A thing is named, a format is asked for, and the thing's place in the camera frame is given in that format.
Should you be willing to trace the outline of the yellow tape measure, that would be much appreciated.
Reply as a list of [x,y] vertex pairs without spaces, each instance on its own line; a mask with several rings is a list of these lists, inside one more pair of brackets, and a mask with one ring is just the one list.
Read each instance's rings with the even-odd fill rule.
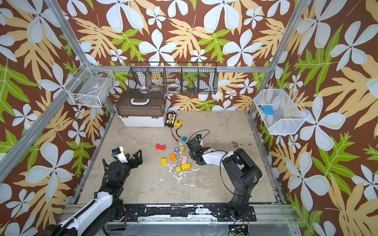
[[181,127],[182,126],[182,121],[181,120],[175,120],[174,121],[174,126]]

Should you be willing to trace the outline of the brown lid white toolbox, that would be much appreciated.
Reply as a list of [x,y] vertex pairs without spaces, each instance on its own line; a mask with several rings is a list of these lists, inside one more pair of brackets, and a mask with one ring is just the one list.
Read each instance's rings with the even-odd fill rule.
[[161,92],[123,91],[115,108],[127,127],[164,127],[165,105]]

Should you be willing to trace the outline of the aluminium corner frame post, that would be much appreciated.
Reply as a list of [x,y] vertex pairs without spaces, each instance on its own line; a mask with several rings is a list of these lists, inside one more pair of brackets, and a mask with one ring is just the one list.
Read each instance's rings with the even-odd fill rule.
[[281,55],[285,51],[291,37],[294,35],[295,28],[299,24],[299,21],[301,20],[301,17],[305,11],[305,8],[311,3],[312,1],[303,0],[298,1],[297,6],[294,8],[293,14],[287,24],[287,27],[285,28],[285,31],[283,33],[283,36],[281,40],[279,41],[277,50],[272,58],[272,61],[269,64],[269,69],[267,71],[264,71],[265,77],[262,80],[256,95],[258,95],[263,89],[266,88],[268,85],[270,79],[274,77],[276,66],[278,65],[278,60],[280,59]]

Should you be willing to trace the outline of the red wooden arch block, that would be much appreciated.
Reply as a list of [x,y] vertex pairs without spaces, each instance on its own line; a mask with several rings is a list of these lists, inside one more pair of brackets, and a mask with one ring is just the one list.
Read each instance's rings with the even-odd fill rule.
[[157,150],[165,150],[166,149],[166,145],[156,144],[156,149]]

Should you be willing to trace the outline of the yellow rectangular wooden block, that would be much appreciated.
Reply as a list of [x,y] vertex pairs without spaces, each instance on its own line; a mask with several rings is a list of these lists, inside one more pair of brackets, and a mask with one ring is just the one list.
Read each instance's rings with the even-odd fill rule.
[[181,165],[181,170],[182,171],[185,171],[185,170],[190,170],[191,169],[191,164],[190,163],[186,163],[186,164],[183,164]]

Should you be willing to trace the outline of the yellow wooden block left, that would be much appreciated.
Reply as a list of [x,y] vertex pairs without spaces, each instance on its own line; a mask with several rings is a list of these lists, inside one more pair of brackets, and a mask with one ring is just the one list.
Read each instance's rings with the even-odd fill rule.
[[162,158],[161,158],[161,164],[162,164],[162,166],[164,166],[164,165],[167,164],[166,157],[162,157]]

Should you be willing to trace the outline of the pink wooden block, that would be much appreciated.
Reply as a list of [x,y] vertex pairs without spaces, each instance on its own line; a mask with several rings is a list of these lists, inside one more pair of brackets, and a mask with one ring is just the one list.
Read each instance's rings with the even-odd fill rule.
[[181,164],[185,165],[185,164],[187,164],[187,162],[188,162],[188,157],[187,156],[182,156],[182,162],[181,162]]

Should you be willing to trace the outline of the blue object in basket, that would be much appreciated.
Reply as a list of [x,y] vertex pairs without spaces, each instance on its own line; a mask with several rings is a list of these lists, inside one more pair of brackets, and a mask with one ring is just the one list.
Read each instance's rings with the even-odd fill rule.
[[264,105],[262,108],[262,111],[265,115],[270,115],[270,116],[274,115],[274,110],[272,106]]

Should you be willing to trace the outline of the orange wooden block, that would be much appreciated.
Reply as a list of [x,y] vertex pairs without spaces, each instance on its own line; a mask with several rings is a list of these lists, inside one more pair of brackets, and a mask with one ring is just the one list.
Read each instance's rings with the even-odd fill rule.
[[176,158],[175,153],[171,153],[171,154],[169,155],[169,157],[170,157],[170,159],[171,159],[172,162],[176,162],[176,161],[177,161],[177,158]]

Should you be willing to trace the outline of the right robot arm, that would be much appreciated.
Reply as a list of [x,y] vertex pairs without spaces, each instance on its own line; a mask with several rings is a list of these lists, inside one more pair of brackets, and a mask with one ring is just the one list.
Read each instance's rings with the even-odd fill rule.
[[235,151],[215,150],[202,145],[202,138],[197,135],[186,142],[192,160],[198,165],[216,165],[224,168],[234,190],[229,202],[230,216],[240,220],[247,213],[252,190],[262,177],[262,171],[242,149]]

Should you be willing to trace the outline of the black charging board yellow connectors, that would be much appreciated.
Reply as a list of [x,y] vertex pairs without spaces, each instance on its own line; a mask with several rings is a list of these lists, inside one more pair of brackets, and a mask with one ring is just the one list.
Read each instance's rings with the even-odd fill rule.
[[176,113],[175,112],[167,113],[164,126],[170,127],[170,128],[174,127],[175,120],[176,120]]

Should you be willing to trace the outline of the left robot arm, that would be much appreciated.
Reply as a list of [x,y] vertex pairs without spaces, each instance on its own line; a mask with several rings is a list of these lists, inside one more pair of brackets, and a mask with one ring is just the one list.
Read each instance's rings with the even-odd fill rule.
[[143,163],[142,150],[130,157],[124,154],[123,147],[118,147],[112,150],[112,157],[115,160],[109,164],[102,160],[104,175],[93,199],[67,220],[46,227],[44,236],[94,236],[106,223],[124,218],[120,195],[131,170]]

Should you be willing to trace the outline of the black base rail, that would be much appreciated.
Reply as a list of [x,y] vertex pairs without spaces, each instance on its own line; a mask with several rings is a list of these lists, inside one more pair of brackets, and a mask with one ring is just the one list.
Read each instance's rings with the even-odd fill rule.
[[247,206],[237,214],[227,203],[218,204],[124,204],[127,222],[141,222],[145,218],[162,220],[208,220],[214,222],[256,222],[253,206]]

